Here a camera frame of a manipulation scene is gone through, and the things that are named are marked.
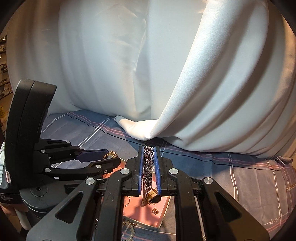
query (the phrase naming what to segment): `gold charm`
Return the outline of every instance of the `gold charm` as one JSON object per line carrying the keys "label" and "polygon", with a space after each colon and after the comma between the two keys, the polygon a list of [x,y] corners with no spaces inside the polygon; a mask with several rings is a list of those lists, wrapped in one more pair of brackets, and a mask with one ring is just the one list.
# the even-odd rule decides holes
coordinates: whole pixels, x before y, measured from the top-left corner
{"label": "gold charm", "polygon": [[118,157],[115,151],[110,151],[108,154],[104,156],[103,160],[106,160],[108,156],[112,156],[112,158]]}
{"label": "gold charm", "polygon": [[153,208],[152,213],[153,213],[154,215],[156,215],[156,214],[159,213],[159,211],[158,211],[156,208]]}

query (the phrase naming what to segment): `chain necklace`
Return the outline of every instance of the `chain necklace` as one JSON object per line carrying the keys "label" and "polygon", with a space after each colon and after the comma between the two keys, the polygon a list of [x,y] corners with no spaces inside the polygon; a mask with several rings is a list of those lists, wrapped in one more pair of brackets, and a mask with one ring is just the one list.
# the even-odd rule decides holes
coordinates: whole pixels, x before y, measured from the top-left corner
{"label": "chain necklace", "polygon": [[152,188],[152,165],[154,164],[153,147],[144,145],[144,167],[143,167],[143,198],[141,207],[147,203],[148,194]]}

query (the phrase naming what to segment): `jewelry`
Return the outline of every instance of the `jewelry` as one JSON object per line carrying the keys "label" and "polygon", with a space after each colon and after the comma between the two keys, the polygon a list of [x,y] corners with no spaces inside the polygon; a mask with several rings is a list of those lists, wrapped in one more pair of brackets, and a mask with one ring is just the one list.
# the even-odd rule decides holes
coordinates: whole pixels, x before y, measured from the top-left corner
{"label": "jewelry", "polygon": [[156,215],[156,214],[159,213],[159,211],[158,211],[156,208],[153,208],[152,213],[153,213],[154,215]]}
{"label": "jewelry", "polygon": [[137,224],[136,223],[132,223],[129,220],[125,220],[125,219],[123,219],[122,224],[123,225],[126,225],[126,224],[129,225],[130,232],[131,232],[131,234],[129,235],[129,237],[127,239],[122,239],[122,241],[133,241],[133,237],[136,234],[135,233],[134,226],[136,226]]}
{"label": "jewelry", "polygon": [[106,155],[103,157],[103,160],[106,160],[108,156],[112,156],[112,158],[118,157],[118,155],[116,154],[115,151],[110,151],[108,154],[106,154]]}
{"label": "jewelry", "polygon": [[128,204],[127,205],[129,205],[130,202],[131,202],[131,197],[128,196]]}
{"label": "jewelry", "polygon": [[154,164],[153,158],[153,147],[144,145],[143,198],[141,201],[141,207],[144,207],[148,202],[148,194],[152,188],[152,165]]}

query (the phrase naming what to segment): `white fabric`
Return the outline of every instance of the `white fabric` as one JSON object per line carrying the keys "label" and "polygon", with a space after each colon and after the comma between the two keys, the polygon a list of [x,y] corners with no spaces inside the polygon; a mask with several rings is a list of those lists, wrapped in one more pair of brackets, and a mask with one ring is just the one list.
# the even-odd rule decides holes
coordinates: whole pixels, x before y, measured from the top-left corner
{"label": "white fabric", "polygon": [[116,116],[192,151],[291,156],[296,39],[267,0],[27,0],[9,25],[21,78],[58,86],[50,113]]}

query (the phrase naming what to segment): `pink box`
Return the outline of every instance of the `pink box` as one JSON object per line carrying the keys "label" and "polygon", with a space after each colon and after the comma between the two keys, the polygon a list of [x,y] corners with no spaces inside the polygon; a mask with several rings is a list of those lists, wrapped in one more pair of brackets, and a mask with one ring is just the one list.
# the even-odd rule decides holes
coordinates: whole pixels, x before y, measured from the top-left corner
{"label": "pink box", "polygon": [[[121,160],[120,166],[114,169],[113,172],[124,168],[125,163],[126,161]],[[112,173],[108,173],[106,175],[103,175],[103,177],[108,178],[111,176],[111,174]],[[156,188],[154,173],[153,173],[152,187]],[[137,223],[138,225],[143,226],[147,229],[159,229],[163,222],[163,218],[165,216],[171,197],[162,197],[161,201],[156,205],[150,204],[150,205],[146,205],[145,207],[141,207],[142,194],[139,197],[130,197],[130,198],[131,198],[131,201],[128,204],[129,198],[125,197],[124,205],[128,204],[128,206],[123,208],[123,216],[126,219],[134,223]],[[159,211],[159,213],[156,215],[152,213],[152,210],[154,208],[156,208]]]}

